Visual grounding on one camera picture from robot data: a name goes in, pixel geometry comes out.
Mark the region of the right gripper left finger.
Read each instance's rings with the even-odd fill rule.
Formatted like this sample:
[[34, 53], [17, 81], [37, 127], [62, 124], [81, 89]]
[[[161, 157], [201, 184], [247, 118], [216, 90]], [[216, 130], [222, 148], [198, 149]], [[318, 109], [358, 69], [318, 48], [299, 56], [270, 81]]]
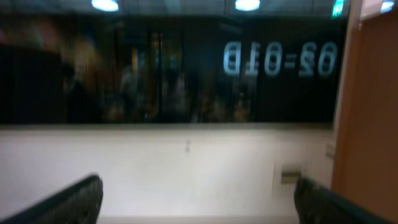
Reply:
[[103, 181], [91, 174], [1, 223], [96, 224], [102, 200]]

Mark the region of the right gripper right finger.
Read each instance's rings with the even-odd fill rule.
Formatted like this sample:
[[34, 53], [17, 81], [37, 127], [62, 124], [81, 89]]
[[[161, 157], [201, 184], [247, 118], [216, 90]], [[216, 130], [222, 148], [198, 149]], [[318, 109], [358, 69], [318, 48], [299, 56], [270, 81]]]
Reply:
[[294, 204], [300, 224], [392, 224], [306, 177], [296, 183]]

